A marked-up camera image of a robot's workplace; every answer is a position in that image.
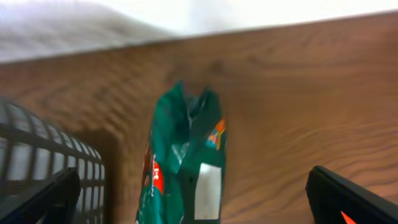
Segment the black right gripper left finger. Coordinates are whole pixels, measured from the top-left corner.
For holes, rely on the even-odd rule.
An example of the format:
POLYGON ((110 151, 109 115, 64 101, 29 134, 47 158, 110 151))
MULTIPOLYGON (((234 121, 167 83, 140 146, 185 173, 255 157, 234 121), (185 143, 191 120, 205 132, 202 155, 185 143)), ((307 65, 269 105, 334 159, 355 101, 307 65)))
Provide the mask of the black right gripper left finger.
POLYGON ((1 223, 71 223, 79 196, 78 171, 61 170, 1 201, 1 223))

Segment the green Nescafe coffee bag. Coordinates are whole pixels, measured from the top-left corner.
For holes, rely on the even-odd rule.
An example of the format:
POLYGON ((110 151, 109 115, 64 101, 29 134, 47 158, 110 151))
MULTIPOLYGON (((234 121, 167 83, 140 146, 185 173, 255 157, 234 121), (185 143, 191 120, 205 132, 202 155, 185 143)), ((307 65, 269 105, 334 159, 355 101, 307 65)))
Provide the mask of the green Nescafe coffee bag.
POLYGON ((135 222, 220 223, 228 134, 219 95, 179 81, 157 101, 135 222))

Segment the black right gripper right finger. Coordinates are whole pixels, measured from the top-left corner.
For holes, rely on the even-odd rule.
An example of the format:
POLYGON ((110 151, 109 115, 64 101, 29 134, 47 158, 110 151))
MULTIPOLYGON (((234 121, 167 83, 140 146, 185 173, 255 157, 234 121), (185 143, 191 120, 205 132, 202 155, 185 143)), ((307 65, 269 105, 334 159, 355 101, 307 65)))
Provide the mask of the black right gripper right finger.
POLYGON ((308 174, 305 187, 315 223, 397 223, 397 205, 323 166, 308 174))

